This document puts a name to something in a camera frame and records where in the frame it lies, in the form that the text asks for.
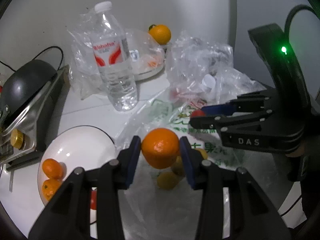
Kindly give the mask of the small yellow-green fruit bottom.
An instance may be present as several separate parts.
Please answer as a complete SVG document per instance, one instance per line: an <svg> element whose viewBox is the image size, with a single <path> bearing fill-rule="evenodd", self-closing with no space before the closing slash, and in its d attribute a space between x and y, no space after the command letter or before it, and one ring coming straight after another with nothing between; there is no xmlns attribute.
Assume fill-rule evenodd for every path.
<svg viewBox="0 0 320 240"><path fill-rule="evenodd" d="M198 152L200 152L200 154L202 155L203 159L208 159L208 154L207 152L202 149L202 148L195 148L195 150L197 150Z"/></svg>

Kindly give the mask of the small yellow-green fruit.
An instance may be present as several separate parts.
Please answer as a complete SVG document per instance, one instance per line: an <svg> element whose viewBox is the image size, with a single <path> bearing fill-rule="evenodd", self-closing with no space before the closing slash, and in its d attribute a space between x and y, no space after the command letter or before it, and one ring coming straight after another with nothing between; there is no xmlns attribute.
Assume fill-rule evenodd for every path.
<svg viewBox="0 0 320 240"><path fill-rule="evenodd" d="M184 167L183 167L183 161L181 156L178 156L176 158L176 161L173 163L173 165L171 166L171 171L179 176L179 177L184 177L185 176L185 171L184 171Z"/></svg>
<svg viewBox="0 0 320 240"><path fill-rule="evenodd" d="M195 148L195 150L197 150L198 152L200 152L200 154L202 155L203 159L208 159L208 154L207 152L202 149L202 148Z"/></svg>
<svg viewBox="0 0 320 240"><path fill-rule="evenodd" d="M173 172L162 172L157 177L157 185L163 190L172 190L179 182L179 177Z"/></svg>

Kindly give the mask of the cherry tomato bottom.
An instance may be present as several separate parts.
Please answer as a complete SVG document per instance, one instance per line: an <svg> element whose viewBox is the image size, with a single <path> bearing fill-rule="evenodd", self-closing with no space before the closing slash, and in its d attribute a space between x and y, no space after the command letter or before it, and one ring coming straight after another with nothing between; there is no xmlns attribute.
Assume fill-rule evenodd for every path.
<svg viewBox="0 0 320 240"><path fill-rule="evenodd" d="M204 113L204 111L197 109L197 110L193 111L190 115L191 118L195 118L195 117L199 117L199 116L206 116L206 114Z"/></svg>

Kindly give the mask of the cherry tomato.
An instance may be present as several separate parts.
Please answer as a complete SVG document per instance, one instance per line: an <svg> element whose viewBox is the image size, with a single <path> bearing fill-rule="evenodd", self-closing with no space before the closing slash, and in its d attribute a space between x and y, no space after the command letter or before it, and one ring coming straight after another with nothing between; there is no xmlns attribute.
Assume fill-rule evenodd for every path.
<svg viewBox="0 0 320 240"><path fill-rule="evenodd" d="M97 209L97 190L92 190L91 191L91 204L90 204L90 208L92 210L96 210Z"/></svg>
<svg viewBox="0 0 320 240"><path fill-rule="evenodd" d="M193 111L190 115L191 118L195 118L195 117L199 117L199 116L206 116L206 114L204 113L204 111L197 109L197 110Z"/></svg>

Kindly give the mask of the mandarin orange bottom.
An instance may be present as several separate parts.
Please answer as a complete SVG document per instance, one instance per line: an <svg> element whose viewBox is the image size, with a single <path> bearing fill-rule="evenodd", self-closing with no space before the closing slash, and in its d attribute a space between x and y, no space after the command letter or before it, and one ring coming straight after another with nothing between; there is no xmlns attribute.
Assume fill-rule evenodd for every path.
<svg viewBox="0 0 320 240"><path fill-rule="evenodd" d="M145 136L141 150L150 166L159 170L165 169L180 156L179 138L170 129L156 128Z"/></svg>

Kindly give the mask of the mandarin orange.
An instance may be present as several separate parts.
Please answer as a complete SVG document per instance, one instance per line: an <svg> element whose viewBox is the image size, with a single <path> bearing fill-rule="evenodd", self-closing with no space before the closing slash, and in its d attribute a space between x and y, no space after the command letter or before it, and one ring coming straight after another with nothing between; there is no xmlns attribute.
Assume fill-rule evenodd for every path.
<svg viewBox="0 0 320 240"><path fill-rule="evenodd" d="M150 166L159 170L165 169L180 156L179 138L170 129L156 128L145 136L141 150Z"/></svg>
<svg viewBox="0 0 320 240"><path fill-rule="evenodd" d="M46 159L42 164L42 170L49 179L63 179L63 167L55 159Z"/></svg>
<svg viewBox="0 0 320 240"><path fill-rule="evenodd" d="M47 201L50 201L52 196L57 192L61 186L62 181L57 179L47 179L42 184L42 193Z"/></svg>

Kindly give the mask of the white plate black rim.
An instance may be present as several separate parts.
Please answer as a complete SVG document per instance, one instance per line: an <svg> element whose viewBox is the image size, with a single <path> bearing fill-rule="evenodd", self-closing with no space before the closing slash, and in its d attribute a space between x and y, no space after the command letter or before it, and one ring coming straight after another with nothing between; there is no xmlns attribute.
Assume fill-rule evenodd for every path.
<svg viewBox="0 0 320 240"><path fill-rule="evenodd" d="M94 126L76 126L58 135L48 146L40 161L37 185L44 205L48 203L42 192L42 185L48 177L42 164L46 159L54 159L63 167L66 179L76 167L92 170L116 157L116 148L111 137Z"/></svg>

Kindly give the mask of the crumpled clear plastic bag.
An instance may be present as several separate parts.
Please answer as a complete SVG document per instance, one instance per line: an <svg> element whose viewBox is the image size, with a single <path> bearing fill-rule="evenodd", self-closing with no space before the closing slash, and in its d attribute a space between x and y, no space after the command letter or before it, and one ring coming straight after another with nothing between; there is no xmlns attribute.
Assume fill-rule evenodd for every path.
<svg viewBox="0 0 320 240"><path fill-rule="evenodd" d="M233 66L233 47L182 31L165 59L175 98L223 104L266 88Z"/></svg>

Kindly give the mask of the clear bag over white bowl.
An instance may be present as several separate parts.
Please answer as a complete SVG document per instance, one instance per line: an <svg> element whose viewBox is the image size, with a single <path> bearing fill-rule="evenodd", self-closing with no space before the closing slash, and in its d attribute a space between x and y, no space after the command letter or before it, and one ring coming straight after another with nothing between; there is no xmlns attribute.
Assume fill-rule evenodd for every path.
<svg viewBox="0 0 320 240"><path fill-rule="evenodd" d="M100 77L89 33L95 22L94 9L79 16L69 30L72 59L69 64L69 82L81 100L99 94L106 96ZM129 45L130 63L136 81L145 80L159 73L164 67L165 51L148 33L138 29L125 29Z"/></svg>

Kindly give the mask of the large orange on bowl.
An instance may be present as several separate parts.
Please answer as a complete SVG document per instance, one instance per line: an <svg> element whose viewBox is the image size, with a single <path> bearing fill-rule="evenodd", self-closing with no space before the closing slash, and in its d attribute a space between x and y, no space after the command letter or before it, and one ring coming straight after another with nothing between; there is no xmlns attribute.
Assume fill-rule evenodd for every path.
<svg viewBox="0 0 320 240"><path fill-rule="evenodd" d="M166 25L163 25L163 24L151 25L149 27L148 33L160 45L166 45L171 40L170 29Z"/></svg>

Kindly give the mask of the clear plastic water bottle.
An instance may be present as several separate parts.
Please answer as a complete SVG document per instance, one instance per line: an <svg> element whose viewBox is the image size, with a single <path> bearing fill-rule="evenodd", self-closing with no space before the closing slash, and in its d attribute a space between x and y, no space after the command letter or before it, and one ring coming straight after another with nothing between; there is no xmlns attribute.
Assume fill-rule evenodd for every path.
<svg viewBox="0 0 320 240"><path fill-rule="evenodd" d="M113 16L110 1L96 4L94 12L90 39L108 99L115 110L129 111L136 106L138 94L126 33Z"/></svg>

